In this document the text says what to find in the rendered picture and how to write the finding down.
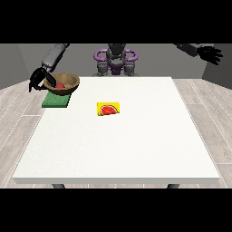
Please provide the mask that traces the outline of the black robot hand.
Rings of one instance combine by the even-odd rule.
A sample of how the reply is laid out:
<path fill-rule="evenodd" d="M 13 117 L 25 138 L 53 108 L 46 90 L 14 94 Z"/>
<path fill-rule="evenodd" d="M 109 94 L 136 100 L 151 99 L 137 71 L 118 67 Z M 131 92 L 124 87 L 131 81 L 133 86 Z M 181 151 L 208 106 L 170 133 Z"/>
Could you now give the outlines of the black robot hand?
<path fill-rule="evenodd" d="M 199 57 L 206 62 L 218 65 L 223 54 L 218 48 L 213 46 L 201 46 L 197 49 Z"/>
<path fill-rule="evenodd" d="M 48 73 L 43 67 L 37 68 L 31 75 L 30 82 L 29 82 L 29 91 L 32 89 L 36 89 L 37 91 L 45 90 L 46 87 L 44 85 L 39 86 L 39 83 L 47 79 L 48 82 L 55 87 L 56 80 L 52 77 L 50 73 Z"/>

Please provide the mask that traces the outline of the brown wooden bowl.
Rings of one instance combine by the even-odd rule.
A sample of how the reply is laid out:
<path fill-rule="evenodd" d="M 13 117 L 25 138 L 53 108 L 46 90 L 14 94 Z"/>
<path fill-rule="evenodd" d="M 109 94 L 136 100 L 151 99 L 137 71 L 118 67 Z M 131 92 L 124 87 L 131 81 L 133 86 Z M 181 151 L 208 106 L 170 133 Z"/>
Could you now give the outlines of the brown wooden bowl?
<path fill-rule="evenodd" d="M 80 84 L 80 78 L 72 73 L 67 72 L 60 72 L 60 73 L 53 73 L 53 78 L 56 80 L 57 83 L 62 83 L 64 87 L 62 89 L 54 88 L 47 79 L 43 80 L 43 85 L 46 89 L 54 93 L 56 95 L 68 95 L 73 93 Z"/>

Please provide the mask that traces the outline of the green square pad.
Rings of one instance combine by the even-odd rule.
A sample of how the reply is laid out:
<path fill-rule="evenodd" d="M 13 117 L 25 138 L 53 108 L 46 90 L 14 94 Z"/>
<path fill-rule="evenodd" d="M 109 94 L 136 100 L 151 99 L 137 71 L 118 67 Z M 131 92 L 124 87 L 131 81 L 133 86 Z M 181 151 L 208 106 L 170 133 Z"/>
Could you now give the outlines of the green square pad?
<path fill-rule="evenodd" d="M 66 108 L 68 106 L 71 95 L 56 95 L 54 93 L 48 92 L 43 100 L 43 108 Z"/>

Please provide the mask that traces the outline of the yellow cup with melon print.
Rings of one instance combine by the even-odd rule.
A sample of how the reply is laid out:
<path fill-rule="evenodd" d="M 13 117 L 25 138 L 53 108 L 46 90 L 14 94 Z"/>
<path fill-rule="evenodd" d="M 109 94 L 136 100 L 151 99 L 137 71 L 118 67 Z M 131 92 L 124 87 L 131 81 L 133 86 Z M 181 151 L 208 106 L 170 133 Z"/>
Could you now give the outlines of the yellow cup with melon print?
<path fill-rule="evenodd" d="M 117 114 L 120 112 L 120 104 L 118 102 L 98 102 L 97 114 L 99 116 Z"/>

